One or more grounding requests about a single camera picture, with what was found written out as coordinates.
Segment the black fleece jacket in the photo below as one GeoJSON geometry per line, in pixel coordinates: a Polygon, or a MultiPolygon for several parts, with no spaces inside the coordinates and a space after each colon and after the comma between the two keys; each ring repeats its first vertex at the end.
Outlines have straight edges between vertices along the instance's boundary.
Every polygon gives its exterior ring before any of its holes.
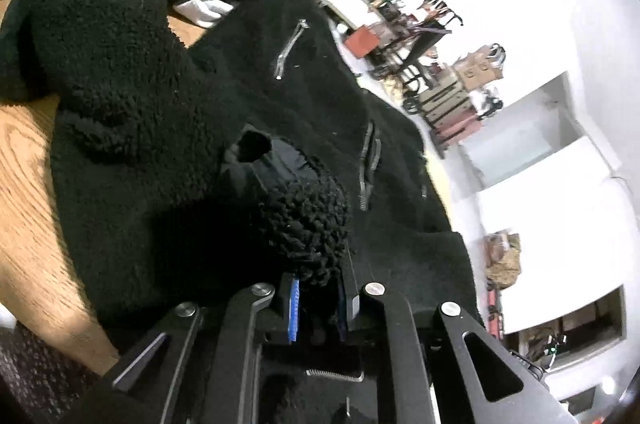
{"type": "Polygon", "coordinates": [[[117,349],[285,274],[308,337],[345,332],[345,277],[401,292],[419,326],[476,311],[418,127],[357,84],[314,0],[243,0],[192,46],[166,0],[12,0],[1,96],[52,95],[62,236],[117,349]]]}

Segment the black folding cart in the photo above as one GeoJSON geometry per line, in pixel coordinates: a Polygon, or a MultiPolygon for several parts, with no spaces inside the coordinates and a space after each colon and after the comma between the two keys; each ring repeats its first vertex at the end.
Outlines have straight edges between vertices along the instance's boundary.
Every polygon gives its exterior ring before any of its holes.
{"type": "Polygon", "coordinates": [[[416,64],[421,56],[434,48],[435,44],[449,35],[451,30],[448,26],[456,20],[460,26],[464,25],[463,18],[454,12],[444,0],[423,0],[420,9],[426,13],[424,20],[408,24],[407,35],[398,38],[393,42],[393,46],[403,44],[410,40],[411,46],[408,55],[399,65],[392,63],[381,63],[371,69],[369,75],[374,80],[383,80],[392,75],[401,75],[410,66],[416,64]]]}

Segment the row of upright suitcases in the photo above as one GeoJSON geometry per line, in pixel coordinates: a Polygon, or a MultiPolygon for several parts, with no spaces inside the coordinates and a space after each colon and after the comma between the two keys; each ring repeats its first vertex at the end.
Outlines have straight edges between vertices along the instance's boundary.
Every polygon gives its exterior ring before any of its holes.
{"type": "Polygon", "coordinates": [[[479,132],[484,121],[496,115],[503,102],[489,90],[480,88],[482,101],[476,106],[472,93],[462,84],[439,84],[432,89],[412,90],[405,86],[402,108],[420,116],[428,126],[428,135],[442,159],[449,147],[479,132]]]}

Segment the patterned dark trousers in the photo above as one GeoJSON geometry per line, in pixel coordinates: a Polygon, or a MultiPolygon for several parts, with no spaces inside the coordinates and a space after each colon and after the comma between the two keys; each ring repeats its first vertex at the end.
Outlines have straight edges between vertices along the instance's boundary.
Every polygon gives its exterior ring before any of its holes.
{"type": "Polygon", "coordinates": [[[98,379],[21,323],[1,329],[1,381],[30,422],[60,422],[98,379]]]}

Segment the orange paper bag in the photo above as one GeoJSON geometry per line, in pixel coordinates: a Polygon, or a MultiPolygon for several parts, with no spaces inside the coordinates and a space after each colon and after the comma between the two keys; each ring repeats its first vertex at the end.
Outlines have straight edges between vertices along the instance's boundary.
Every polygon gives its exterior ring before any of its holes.
{"type": "Polygon", "coordinates": [[[344,46],[355,58],[365,58],[380,44],[380,38],[367,26],[354,30],[344,41],[344,46]]]}

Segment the brown printed paper bags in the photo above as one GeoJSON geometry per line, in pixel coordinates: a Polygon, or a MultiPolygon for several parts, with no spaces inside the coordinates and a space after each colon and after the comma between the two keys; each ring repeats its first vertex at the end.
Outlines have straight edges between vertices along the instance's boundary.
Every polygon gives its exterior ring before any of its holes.
{"type": "Polygon", "coordinates": [[[481,46],[464,58],[454,62],[452,68],[457,73],[463,88],[474,91],[483,88],[495,80],[503,78],[503,64],[506,61],[506,50],[499,43],[481,46]]]}

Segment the white cloth piece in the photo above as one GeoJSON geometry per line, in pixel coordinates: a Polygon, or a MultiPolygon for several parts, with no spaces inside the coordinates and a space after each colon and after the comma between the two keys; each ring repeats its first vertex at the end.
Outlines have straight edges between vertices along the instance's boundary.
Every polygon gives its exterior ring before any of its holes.
{"type": "Polygon", "coordinates": [[[234,6],[221,0],[184,0],[172,8],[190,23],[208,29],[226,17],[234,6]]]}

